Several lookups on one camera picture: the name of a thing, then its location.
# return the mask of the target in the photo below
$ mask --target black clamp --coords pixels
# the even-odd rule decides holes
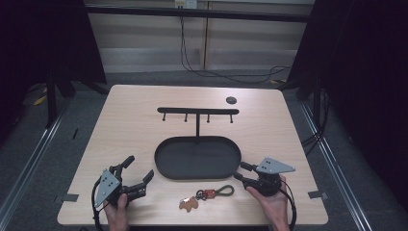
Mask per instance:
[[[250,186],[256,189],[260,194],[264,196],[271,196],[271,195],[275,195],[276,193],[278,193],[279,189],[282,187],[281,178],[278,173],[267,174],[267,173],[261,172],[257,170],[258,166],[250,165],[246,162],[241,162],[240,166],[245,170],[255,171],[259,176],[258,180],[253,180],[253,179],[245,178],[240,173],[235,172],[234,177],[237,180],[242,181],[243,187],[245,189],[246,187]]]

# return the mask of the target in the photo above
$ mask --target wire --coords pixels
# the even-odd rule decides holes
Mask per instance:
[[[294,229],[294,225],[296,224],[296,219],[297,219],[297,211],[296,211],[296,206],[295,206],[295,204],[294,204],[294,197],[293,197],[293,193],[292,193],[291,187],[289,187],[289,185],[288,185],[285,181],[282,181],[282,180],[281,180],[281,182],[283,182],[283,183],[288,187],[289,192],[291,193],[291,195],[288,195],[287,192],[285,192],[285,191],[279,189],[279,192],[281,192],[283,195],[285,195],[285,196],[288,198],[289,202],[291,203],[291,207],[292,207],[292,221],[291,221],[291,224],[289,225],[289,228],[290,228],[291,230],[293,230],[293,229]]]
[[[101,210],[96,210],[95,208],[95,191],[96,188],[98,187],[100,183],[100,178],[95,182],[95,185],[92,188],[92,193],[91,193],[91,197],[90,197],[90,202],[92,203],[92,210],[93,210],[93,219],[95,220],[95,227],[98,231],[103,231],[102,225],[99,221],[99,213],[101,212]]]
[[[208,70],[194,70],[192,69],[190,62],[189,62],[189,58],[187,56],[187,47],[186,47],[186,40],[185,40],[185,35],[184,35],[184,17],[182,16],[180,17],[180,24],[181,24],[181,48],[180,48],[181,64],[183,68],[186,69],[187,71],[190,71],[201,77],[206,77],[206,78],[221,77],[221,78],[225,78],[225,79],[235,81],[238,83],[243,83],[243,84],[261,84],[269,80],[272,75],[277,74],[285,69],[291,68],[291,66],[289,65],[277,65],[277,66],[272,67],[269,70],[268,74],[240,74],[240,75],[221,75],[221,74],[215,73],[213,71],[208,71]],[[259,80],[259,81],[242,81],[242,80],[234,79],[233,77],[266,77],[266,78]]]
[[[327,93],[325,90],[323,91],[323,100],[321,102],[321,107],[324,109],[323,123],[318,124],[319,130],[314,135],[312,135],[312,137],[302,142],[302,146],[307,146],[310,143],[314,142],[312,147],[306,152],[306,156],[308,156],[312,152],[312,150],[315,148],[315,146],[320,142],[321,138],[323,137],[324,130],[326,128],[330,103],[329,103],[329,98],[327,97]]]

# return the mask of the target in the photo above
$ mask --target key ring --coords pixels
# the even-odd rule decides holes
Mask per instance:
[[[231,192],[222,192],[226,189],[230,189]],[[219,196],[230,196],[232,194],[234,194],[234,187],[232,187],[231,185],[226,185],[221,187],[218,190],[199,190],[197,191],[197,193],[195,194],[195,198],[197,200],[202,199],[202,200],[206,200],[206,199],[212,199],[215,198],[216,195]]]

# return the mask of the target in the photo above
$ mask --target gray floor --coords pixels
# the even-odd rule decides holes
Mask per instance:
[[[226,75],[265,72],[268,71],[221,71],[220,73]],[[272,78],[285,79],[288,73],[289,70],[285,70]],[[270,81],[245,84],[226,78],[199,77],[187,71],[109,74],[107,78],[109,81],[107,88],[115,84],[253,89],[274,89],[277,87]],[[235,79],[258,82],[264,77]],[[67,192],[107,96],[98,94],[80,83],[74,84],[78,92],[73,99],[64,100],[59,97],[59,106],[67,104],[66,113],[62,117],[62,122],[52,142],[39,161],[39,165],[13,212],[6,230],[80,229],[80,227],[66,227],[58,224],[57,215],[61,203],[54,201],[54,199],[57,195]],[[310,104],[311,102],[298,102],[294,96],[295,91],[285,90],[284,96],[296,131],[300,139],[304,141],[312,135],[312,132],[302,112],[301,104]],[[15,125],[8,139],[1,145],[0,169],[3,174],[0,175],[0,180],[4,182],[0,189],[2,205],[44,133],[43,127],[47,119],[46,103],[39,106],[32,105],[40,92],[41,90],[36,90],[27,95],[24,115]],[[350,143],[347,132],[333,109],[329,113],[325,137],[351,189],[365,211],[372,230],[408,230],[407,213],[401,209],[393,194],[366,164],[358,148]],[[305,151],[308,151],[309,148],[310,146],[306,146]],[[295,230],[359,230],[318,147],[315,147],[310,153],[308,161],[319,190],[328,195],[328,198],[324,200],[324,205],[329,215],[329,221],[321,226],[297,225]]]

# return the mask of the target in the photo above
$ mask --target wooden surface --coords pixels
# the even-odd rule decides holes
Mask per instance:
[[[229,105],[228,96],[237,98]],[[157,86],[114,86],[95,125],[88,147],[68,193],[79,194],[77,202],[65,202],[58,215],[61,224],[93,224],[90,193],[104,168],[122,163],[128,156],[136,160],[123,170],[123,184],[136,185],[150,170],[155,176],[147,186],[147,196],[130,203],[127,211],[133,225],[265,225],[268,220],[258,202],[232,176],[221,180],[174,181],[156,169],[154,153],[165,139],[195,135],[195,115],[163,115],[159,107],[238,109],[234,123],[228,115],[201,118],[201,136],[223,136],[240,148],[242,160],[258,165],[269,156],[296,168],[285,173],[297,207],[297,224],[324,224],[328,217],[321,199],[310,199],[317,190],[283,95],[278,90],[186,88]],[[238,169],[245,177],[256,173]],[[232,185],[229,197],[199,201],[198,209],[179,209],[179,201],[197,190]],[[100,214],[106,223],[105,214]]]

